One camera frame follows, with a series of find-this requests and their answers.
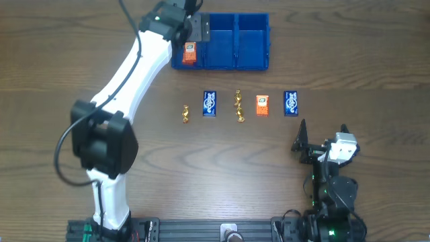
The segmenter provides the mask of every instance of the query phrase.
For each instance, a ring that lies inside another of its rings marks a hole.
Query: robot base
[[[220,241],[220,226],[224,223],[234,223],[244,241],[279,242],[278,235],[273,229],[273,222],[281,221],[281,217],[271,220],[159,220],[158,218],[132,218],[133,232],[128,242],[145,241],[145,224],[153,222],[149,242],[174,241]],[[70,220],[67,227],[66,242],[96,242],[99,241],[97,231],[91,231],[90,218],[87,220]],[[298,218],[285,217],[284,241],[302,242],[297,229]],[[352,220],[355,235],[354,242],[361,239],[361,227]]]

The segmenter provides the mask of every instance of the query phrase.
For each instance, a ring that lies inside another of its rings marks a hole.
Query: white plastic part
[[[354,134],[336,133],[336,142],[331,143],[331,149],[329,151],[329,158],[327,161],[336,162],[342,164],[352,158],[355,151],[357,150],[357,140]],[[320,162],[324,161],[327,152],[318,157]]]
[[[117,111],[123,112],[124,117],[129,119],[131,124],[139,103],[153,82],[154,77],[172,57],[171,42],[164,40],[162,35],[146,31],[139,32],[139,36],[142,42],[142,57],[120,92],[103,107],[103,110],[112,114]],[[136,39],[130,54],[116,71],[112,80],[94,96],[91,102],[95,102],[96,106],[99,106],[117,89],[136,61],[137,52],[138,40]]]
[[[130,209],[126,197],[126,175],[118,175],[116,179],[110,179],[108,175],[96,168],[87,170],[89,179],[101,181],[101,204],[103,206],[103,227],[109,230],[121,229],[126,222]],[[95,203],[94,221],[100,225],[99,192],[97,184],[93,183]]]

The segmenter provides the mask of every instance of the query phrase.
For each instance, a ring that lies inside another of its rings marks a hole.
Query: wooden table
[[[156,3],[126,2],[136,19]],[[290,152],[305,118],[312,143],[342,123],[357,137],[361,152],[341,174],[359,182],[368,241],[428,240],[430,2],[217,0],[202,11],[269,12],[269,70],[160,72],[134,121],[133,216],[271,218],[310,208],[302,191],[310,166]],[[63,241],[67,220],[92,215],[91,188],[60,182],[53,149],[75,100],[111,79],[133,41],[116,1],[0,1],[2,241]],[[216,118],[202,118],[207,89],[218,91]],[[298,118],[283,115],[290,89]],[[270,96],[268,118],[256,117],[256,95]],[[70,140],[61,163],[68,177],[87,179]]]

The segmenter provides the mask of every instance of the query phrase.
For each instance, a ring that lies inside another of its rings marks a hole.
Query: blue plastic container
[[[197,62],[183,65],[183,48],[172,57],[174,69],[264,71],[269,67],[267,13],[210,13],[210,42],[197,43]]]

